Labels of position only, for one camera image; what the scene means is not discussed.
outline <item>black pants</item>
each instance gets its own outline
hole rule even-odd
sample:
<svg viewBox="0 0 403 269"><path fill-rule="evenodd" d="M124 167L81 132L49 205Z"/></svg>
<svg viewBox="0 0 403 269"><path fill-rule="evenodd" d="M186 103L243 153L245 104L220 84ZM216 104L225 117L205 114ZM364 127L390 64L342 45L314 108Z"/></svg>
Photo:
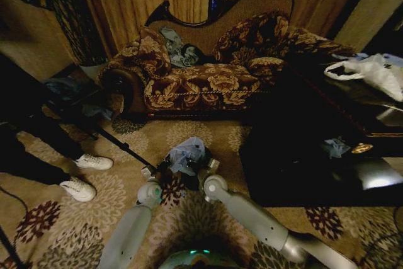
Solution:
<svg viewBox="0 0 403 269"><path fill-rule="evenodd" d="M65 157L78 159L84 154L80 144L72 140L55 120L46 117L42 112L8 120L18 130L24 130L40 138ZM0 149L0 171L49 185L60 184L70 179L70 176L60 168L26 152L24 145L17 140L11 129L1 128L0 139L4 147Z"/></svg>

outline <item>black table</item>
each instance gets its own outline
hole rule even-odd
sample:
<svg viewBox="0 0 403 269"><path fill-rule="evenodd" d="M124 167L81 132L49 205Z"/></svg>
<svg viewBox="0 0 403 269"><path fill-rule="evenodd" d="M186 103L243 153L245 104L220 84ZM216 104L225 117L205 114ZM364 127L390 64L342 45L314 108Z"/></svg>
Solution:
<svg viewBox="0 0 403 269"><path fill-rule="evenodd" d="M388 170L380 157L403 156L403 127L377 118L388 109L379 104L401 105L362 81L336 83L325 67L292 62L257 105L240 150L252 199L265 207L402 205L402 184L363 190L353 169L368 161ZM351 149L329 159L321 143L339 137Z"/></svg>

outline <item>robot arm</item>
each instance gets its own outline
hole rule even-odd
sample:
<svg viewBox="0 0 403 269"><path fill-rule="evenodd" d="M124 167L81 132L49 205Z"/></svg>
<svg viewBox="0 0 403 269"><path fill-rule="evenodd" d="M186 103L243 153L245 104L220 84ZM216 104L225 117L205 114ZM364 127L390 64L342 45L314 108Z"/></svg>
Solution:
<svg viewBox="0 0 403 269"><path fill-rule="evenodd" d="M152 209L161 202L161 193L161 187L155 179L150 179L140 187L137 192L139 204L129 209L120 219L102 251L98 269L129 266L151 222Z"/></svg>
<svg viewBox="0 0 403 269"><path fill-rule="evenodd" d="M208 202L219 200L227 211L261 242L272 246L286 259L304 262L310 255L330 269L355 269L356 264L314 236L290 232L272 215L238 193L227 191L219 175L208 176L203 184Z"/></svg>

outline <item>throw pillow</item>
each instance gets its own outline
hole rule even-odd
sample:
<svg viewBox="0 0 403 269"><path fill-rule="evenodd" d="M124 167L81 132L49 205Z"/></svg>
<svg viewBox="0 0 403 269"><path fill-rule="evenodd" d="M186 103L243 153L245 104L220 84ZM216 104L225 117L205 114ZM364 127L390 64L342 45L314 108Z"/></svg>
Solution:
<svg viewBox="0 0 403 269"><path fill-rule="evenodd" d="M213 55L219 62L244 66L249 60L262 57L267 48L283 39L287 29L288 18L281 12L253 16L222 35Z"/></svg>
<svg viewBox="0 0 403 269"><path fill-rule="evenodd" d="M146 26L140 29L140 37L138 57L143 68L152 79L165 77L171 70L171 61L164 37Z"/></svg>

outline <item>carpet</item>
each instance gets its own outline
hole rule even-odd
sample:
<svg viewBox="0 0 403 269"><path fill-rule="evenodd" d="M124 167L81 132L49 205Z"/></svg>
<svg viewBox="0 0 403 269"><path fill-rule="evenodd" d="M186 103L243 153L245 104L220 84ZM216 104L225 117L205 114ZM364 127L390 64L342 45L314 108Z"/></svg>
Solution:
<svg viewBox="0 0 403 269"><path fill-rule="evenodd" d="M112 158L114 167L109 171L79 171L41 140L24 132L18 137L39 158L72 174L83 174L98 195L91 202L79 203L58 186L1 173L0 185L27 204L28 217L25 221L19 201L0 193L0 225L15 243L21 259L33 268L96 268L112 230L136 202L137 190L144 183L142 164L102 137L94 141L71 125L64 127L86 152ZM131 125L118 120L105 125L105 129L152 164L161 162L173 146L198 136L221 162L218 172L229 188L248 194L237 151L250 128L239 122L152 121ZM388 161L399 169L403 167L401 159ZM315 235L361 268L403 268L403 236L394 221L393 208L267 210L287 228ZM273 248L258 242L220 203L206 203L200 193L187 190L180 178L174 177L163 191L162 204L155 209L130 268L157 268L171 253L192 247L221 250L245 268L304 267L289 263ZM3 247L0 262L4 268L15 268Z"/></svg>

